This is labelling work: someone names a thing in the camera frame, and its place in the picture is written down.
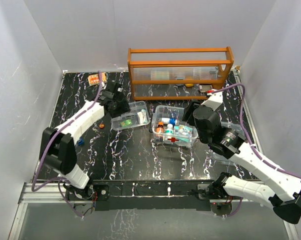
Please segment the green wind oil box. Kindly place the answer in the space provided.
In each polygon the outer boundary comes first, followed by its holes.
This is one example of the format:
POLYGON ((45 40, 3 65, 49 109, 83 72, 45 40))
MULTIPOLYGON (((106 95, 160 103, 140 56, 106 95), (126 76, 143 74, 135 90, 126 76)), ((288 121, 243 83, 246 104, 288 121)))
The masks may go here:
POLYGON ((121 125, 122 127, 127 127, 127 126, 130 126, 130 125, 132 125, 132 124, 133 124, 133 123, 132 123, 132 121, 131 121, 130 119, 126 119, 126 120, 120 122, 120 125, 121 125))

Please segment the teal header plastic packet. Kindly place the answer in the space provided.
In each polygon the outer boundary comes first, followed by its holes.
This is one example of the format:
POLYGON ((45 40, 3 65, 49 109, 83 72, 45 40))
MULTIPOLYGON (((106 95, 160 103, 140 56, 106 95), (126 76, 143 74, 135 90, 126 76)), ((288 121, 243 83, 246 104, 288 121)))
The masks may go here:
POLYGON ((174 126, 174 135, 177 137, 188 138, 180 132, 180 126, 177 125, 174 126))

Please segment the white medicine bottle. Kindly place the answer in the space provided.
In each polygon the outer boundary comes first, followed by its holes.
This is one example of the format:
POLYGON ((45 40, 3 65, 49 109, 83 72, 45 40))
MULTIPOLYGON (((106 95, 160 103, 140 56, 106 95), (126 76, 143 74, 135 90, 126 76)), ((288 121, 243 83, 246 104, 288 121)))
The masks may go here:
POLYGON ((164 134, 165 134, 166 136, 172 136, 172 135, 174 134, 174 126, 173 126, 171 123, 169 123, 169 124, 167 125, 164 134))

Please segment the amber bottle orange cap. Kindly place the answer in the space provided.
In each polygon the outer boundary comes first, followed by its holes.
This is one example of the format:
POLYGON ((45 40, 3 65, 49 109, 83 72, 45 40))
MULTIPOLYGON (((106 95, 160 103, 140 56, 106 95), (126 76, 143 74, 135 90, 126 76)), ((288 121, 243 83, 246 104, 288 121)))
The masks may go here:
POLYGON ((157 128, 155 129, 155 137, 159 139, 163 138, 164 133, 165 133, 164 123, 160 121, 157 125, 157 128))

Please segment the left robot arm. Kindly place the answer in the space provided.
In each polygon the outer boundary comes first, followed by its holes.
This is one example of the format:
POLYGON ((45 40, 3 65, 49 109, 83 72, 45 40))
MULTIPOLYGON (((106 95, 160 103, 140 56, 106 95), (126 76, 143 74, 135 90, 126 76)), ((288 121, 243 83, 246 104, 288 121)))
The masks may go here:
POLYGON ((129 103, 118 82, 100 83, 96 97, 57 127, 47 127, 41 138, 37 180, 43 165, 58 173, 75 188, 82 199, 93 196, 90 178, 77 164, 76 143, 95 122, 105 115, 116 118, 130 111, 129 103))

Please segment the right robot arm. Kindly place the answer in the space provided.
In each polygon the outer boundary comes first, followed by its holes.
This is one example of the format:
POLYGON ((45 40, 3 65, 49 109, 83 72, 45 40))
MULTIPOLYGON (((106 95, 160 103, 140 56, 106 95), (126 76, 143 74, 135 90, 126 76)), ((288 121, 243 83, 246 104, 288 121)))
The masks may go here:
POLYGON ((288 223, 300 221, 301 177, 273 163, 236 130, 222 126, 208 101, 191 101, 182 119, 196 128, 199 140, 210 150, 244 167, 262 182, 249 182, 223 172, 211 185, 218 198, 245 198, 272 209, 288 223))

